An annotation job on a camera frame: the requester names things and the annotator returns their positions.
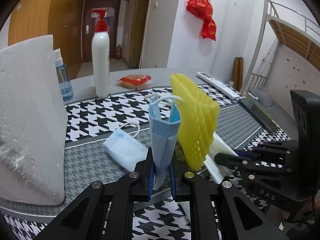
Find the blue face mask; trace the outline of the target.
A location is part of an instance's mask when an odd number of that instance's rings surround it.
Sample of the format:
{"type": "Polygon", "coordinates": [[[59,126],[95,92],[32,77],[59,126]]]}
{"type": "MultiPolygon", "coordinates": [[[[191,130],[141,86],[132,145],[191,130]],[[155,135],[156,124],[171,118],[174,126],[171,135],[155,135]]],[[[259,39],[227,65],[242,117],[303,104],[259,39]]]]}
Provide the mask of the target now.
{"type": "Polygon", "coordinates": [[[154,163],[153,189],[159,189],[169,170],[171,159],[181,124],[181,115],[178,106],[182,104],[179,96],[172,94],[153,93],[145,97],[149,101],[149,123],[151,136],[151,150],[154,163]],[[160,104],[170,106],[167,120],[162,119],[160,104]]]}

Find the yellow foam net sleeve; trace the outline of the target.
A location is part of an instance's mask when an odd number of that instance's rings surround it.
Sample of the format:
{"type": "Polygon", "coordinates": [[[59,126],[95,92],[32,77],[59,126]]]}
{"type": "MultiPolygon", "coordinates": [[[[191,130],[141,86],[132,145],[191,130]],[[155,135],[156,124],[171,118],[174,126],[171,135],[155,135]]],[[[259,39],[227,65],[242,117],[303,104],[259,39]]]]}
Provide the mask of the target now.
{"type": "Polygon", "coordinates": [[[178,105],[181,115],[178,142],[190,169],[199,171],[213,143],[220,106],[183,74],[172,74],[170,83],[172,93],[182,99],[178,105]]]}

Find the white folded face mask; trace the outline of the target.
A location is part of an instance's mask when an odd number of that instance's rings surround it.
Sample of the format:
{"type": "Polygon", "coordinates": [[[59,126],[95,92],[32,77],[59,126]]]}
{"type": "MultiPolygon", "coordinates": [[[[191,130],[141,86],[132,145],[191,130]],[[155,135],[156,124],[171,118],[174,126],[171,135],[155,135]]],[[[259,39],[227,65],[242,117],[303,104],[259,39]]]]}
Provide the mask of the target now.
{"type": "Polygon", "coordinates": [[[126,122],[116,129],[103,143],[106,153],[129,172],[133,172],[136,164],[145,160],[148,154],[148,148],[136,139],[139,133],[139,123],[126,122]],[[133,136],[122,130],[127,125],[136,126],[137,131],[133,136]]]}

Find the white remote control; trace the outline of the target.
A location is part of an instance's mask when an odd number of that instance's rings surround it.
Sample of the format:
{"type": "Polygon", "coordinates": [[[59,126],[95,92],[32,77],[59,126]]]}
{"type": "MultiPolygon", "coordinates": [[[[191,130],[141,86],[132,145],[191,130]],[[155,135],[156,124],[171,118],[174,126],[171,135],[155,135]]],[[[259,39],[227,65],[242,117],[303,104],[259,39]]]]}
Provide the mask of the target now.
{"type": "Polygon", "coordinates": [[[197,72],[196,74],[201,80],[212,85],[215,89],[220,91],[222,94],[224,94],[228,98],[232,100],[237,100],[241,97],[241,95],[238,92],[234,91],[227,84],[221,82],[220,80],[211,76],[210,74],[204,73],[204,72],[197,72]]]}

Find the red snack packet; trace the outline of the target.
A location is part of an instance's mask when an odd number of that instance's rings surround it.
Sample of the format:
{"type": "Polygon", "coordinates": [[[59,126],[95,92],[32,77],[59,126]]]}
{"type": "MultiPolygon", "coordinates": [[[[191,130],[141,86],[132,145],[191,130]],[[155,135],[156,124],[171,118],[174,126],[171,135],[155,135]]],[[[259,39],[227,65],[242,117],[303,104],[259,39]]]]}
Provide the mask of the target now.
{"type": "Polygon", "coordinates": [[[152,82],[149,75],[128,75],[117,81],[117,85],[132,90],[142,90],[152,82]]]}

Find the blue spray bottle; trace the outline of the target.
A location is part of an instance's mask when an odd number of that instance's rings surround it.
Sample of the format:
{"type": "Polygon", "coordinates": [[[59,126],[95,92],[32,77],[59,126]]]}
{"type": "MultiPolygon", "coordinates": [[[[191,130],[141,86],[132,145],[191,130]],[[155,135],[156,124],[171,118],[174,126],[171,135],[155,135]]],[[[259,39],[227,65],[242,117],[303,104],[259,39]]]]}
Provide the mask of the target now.
{"type": "Polygon", "coordinates": [[[74,93],[67,71],[67,65],[64,64],[60,48],[54,50],[54,63],[63,101],[71,101],[74,93]]]}

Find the white styrofoam block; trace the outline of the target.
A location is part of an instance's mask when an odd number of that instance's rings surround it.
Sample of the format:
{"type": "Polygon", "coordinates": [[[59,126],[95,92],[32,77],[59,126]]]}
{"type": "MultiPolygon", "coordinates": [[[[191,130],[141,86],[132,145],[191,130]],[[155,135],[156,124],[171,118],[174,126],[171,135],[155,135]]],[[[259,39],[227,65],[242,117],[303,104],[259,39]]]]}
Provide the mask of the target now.
{"type": "Polygon", "coordinates": [[[2,49],[2,198],[35,205],[63,202],[67,122],[52,35],[2,49]]]}

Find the red fire extinguisher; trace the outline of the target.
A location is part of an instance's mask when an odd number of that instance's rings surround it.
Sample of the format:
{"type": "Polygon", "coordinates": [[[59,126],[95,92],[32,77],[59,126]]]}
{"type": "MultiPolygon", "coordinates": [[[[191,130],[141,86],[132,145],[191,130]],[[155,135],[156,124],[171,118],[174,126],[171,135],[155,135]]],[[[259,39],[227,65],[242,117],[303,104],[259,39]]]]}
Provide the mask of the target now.
{"type": "Polygon", "coordinates": [[[117,45],[116,49],[116,60],[122,60],[122,45],[117,45]]]}

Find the white pump bottle red top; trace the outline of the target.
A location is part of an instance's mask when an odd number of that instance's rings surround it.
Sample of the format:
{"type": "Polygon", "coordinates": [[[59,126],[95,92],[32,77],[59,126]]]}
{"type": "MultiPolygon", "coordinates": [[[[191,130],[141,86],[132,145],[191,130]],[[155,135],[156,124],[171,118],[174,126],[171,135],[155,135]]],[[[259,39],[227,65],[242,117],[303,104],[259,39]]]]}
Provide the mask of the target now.
{"type": "Polygon", "coordinates": [[[105,20],[106,9],[92,9],[91,13],[98,14],[95,20],[94,36],[92,38],[92,64],[96,95],[105,99],[110,89],[110,37],[105,20]]]}

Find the red hanging bag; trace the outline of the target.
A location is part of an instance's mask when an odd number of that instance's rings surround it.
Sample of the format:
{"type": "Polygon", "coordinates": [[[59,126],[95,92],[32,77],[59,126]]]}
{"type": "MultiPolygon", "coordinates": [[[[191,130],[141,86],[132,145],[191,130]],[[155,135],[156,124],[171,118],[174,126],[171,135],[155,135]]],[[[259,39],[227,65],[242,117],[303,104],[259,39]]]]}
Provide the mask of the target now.
{"type": "Polygon", "coordinates": [[[196,18],[203,20],[202,38],[209,38],[215,41],[217,25],[213,20],[213,6],[210,0],[189,0],[186,10],[196,18]]]}

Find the dark brown door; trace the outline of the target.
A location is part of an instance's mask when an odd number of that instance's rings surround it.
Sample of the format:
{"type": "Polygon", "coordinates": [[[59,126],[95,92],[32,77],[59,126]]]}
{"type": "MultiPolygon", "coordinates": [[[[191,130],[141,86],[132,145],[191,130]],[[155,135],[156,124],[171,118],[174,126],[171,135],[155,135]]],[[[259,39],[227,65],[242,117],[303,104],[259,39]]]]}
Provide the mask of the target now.
{"type": "Polygon", "coordinates": [[[92,39],[96,32],[107,31],[110,58],[116,58],[121,0],[85,0],[82,17],[82,61],[92,61],[92,39]]]}

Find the wooden wardrobe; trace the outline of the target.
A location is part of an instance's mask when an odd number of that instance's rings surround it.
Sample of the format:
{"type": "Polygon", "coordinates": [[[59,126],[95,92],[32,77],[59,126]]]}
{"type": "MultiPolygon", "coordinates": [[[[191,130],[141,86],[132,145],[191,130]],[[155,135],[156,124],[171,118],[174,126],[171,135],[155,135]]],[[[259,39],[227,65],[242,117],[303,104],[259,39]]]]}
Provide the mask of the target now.
{"type": "Polygon", "coordinates": [[[8,45],[48,34],[52,0],[20,0],[11,13],[8,45]]]}

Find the metal bunk bed frame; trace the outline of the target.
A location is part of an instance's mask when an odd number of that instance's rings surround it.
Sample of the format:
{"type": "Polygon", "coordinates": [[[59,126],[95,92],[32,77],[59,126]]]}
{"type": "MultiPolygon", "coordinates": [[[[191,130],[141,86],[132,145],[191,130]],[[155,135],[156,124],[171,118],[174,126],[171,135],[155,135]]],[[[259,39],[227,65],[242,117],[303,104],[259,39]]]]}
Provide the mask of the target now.
{"type": "Polygon", "coordinates": [[[244,94],[249,91],[250,88],[264,88],[267,85],[280,46],[285,46],[291,49],[296,54],[304,58],[304,60],[306,60],[308,63],[313,65],[316,70],[319,70],[319,41],[308,34],[308,31],[310,30],[316,35],[319,35],[319,31],[316,30],[318,28],[318,23],[301,14],[300,12],[297,12],[273,0],[264,0],[263,15],[257,44],[255,46],[249,69],[244,81],[242,82],[240,93],[244,94]],[[287,9],[302,17],[304,20],[304,27],[300,29],[294,24],[281,19],[277,12],[277,7],[287,9]],[[263,43],[266,24],[271,26],[271,29],[276,36],[277,43],[268,72],[266,75],[262,75],[255,73],[254,67],[263,43]]]}

